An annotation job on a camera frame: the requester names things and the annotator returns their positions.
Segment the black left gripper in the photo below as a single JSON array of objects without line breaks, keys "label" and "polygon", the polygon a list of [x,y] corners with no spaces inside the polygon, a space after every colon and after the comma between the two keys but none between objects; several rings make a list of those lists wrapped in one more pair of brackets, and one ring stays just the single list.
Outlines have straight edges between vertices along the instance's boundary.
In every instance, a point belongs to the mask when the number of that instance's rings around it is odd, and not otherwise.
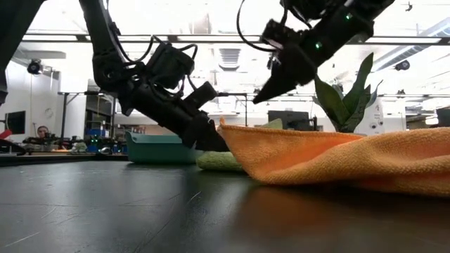
[{"label": "black left gripper", "polygon": [[119,93],[122,112],[128,115],[133,109],[178,135],[188,148],[202,151],[229,150],[225,140],[216,130],[213,119],[200,108],[217,96],[209,82],[205,82],[187,98],[169,97],[167,91],[152,84],[129,84]]}]

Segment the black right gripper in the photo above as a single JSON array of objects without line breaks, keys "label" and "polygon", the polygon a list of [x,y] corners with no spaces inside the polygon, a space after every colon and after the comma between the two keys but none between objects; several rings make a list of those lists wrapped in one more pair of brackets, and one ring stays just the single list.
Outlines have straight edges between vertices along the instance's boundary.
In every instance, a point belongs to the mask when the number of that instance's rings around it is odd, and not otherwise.
[{"label": "black right gripper", "polygon": [[352,38],[350,17],[328,17],[310,30],[295,31],[270,20],[262,40],[276,47],[278,65],[252,100],[258,104],[275,98],[297,85],[308,84],[317,69]]}]

